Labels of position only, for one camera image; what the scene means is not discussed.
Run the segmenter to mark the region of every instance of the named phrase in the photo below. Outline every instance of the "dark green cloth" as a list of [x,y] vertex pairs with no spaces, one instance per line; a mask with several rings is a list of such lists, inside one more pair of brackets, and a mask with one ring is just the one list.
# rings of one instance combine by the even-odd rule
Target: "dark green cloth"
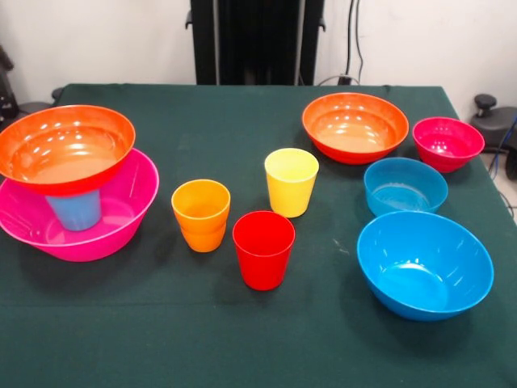
[[[301,126],[307,103],[343,90],[392,101],[411,125],[455,116],[438,87],[66,87],[60,104],[125,114],[162,183],[135,238],[98,262],[66,263],[0,234],[0,386],[517,386],[517,233],[481,160],[446,175],[439,213],[486,245],[491,293],[448,321],[398,318],[357,264],[356,240],[373,219],[366,167],[329,160]],[[231,229],[268,209],[263,160],[286,146],[313,152],[321,169],[293,220],[284,283],[258,293],[242,282]],[[393,154],[417,158],[410,136]],[[174,189],[196,178],[232,193],[225,240],[204,255],[187,248],[170,208]]]

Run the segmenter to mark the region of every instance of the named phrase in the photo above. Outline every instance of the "bowl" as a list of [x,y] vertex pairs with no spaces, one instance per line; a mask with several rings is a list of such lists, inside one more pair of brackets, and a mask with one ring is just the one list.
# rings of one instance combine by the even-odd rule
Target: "bowl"
[[108,182],[135,142],[135,129],[111,109],[46,109],[0,133],[0,174],[46,196],[75,196]]
[[364,173],[368,207],[376,216],[400,210],[434,213],[448,194],[447,182],[434,168],[408,158],[386,158]]
[[379,301],[417,321],[458,315],[479,303],[494,282],[483,244],[463,226],[433,213],[396,212],[366,225],[359,265]]
[[88,230],[64,229],[45,198],[5,180],[0,186],[0,227],[11,237],[67,261],[102,259],[126,245],[158,193],[158,170],[133,149],[100,189],[102,218]]
[[430,117],[413,128],[420,158],[439,172],[453,172],[478,156],[485,139],[472,125],[448,117]]
[[409,132],[407,118],[399,108],[360,93],[335,93],[315,99],[305,108],[302,121],[323,154],[346,164],[366,164],[384,157]]

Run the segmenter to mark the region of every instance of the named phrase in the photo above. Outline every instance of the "orange cup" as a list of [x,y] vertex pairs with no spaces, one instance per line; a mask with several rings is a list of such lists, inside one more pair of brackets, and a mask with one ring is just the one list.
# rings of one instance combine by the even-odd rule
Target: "orange cup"
[[229,190],[210,179],[191,180],[171,198],[172,209],[188,246],[196,252],[216,250],[225,236]]

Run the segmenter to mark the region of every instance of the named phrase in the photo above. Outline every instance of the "large blue bowl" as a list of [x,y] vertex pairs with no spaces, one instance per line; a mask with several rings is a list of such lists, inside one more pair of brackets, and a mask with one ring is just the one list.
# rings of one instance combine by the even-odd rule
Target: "large blue bowl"
[[376,218],[361,232],[357,255],[380,302],[417,321],[446,319],[474,307],[494,282],[483,244],[463,226],[432,213]]

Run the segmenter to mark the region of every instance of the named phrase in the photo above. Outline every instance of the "white wall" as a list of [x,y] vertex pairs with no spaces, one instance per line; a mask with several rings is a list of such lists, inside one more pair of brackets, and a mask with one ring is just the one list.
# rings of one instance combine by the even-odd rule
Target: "white wall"
[[[19,100],[49,100],[68,82],[195,83],[189,4],[0,0],[0,42],[16,64]],[[344,71],[348,4],[326,0],[316,81]],[[362,0],[363,83],[442,85],[464,119],[481,91],[517,105],[515,15],[515,0]]]
[[[349,4],[326,0],[316,81],[345,69]],[[361,0],[362,83],[444,86],[464,120],[480,92],[517,105],[516,15],[515,0]]]
[[189,0],[0,0],[20,102],[70,82],[195,83]]

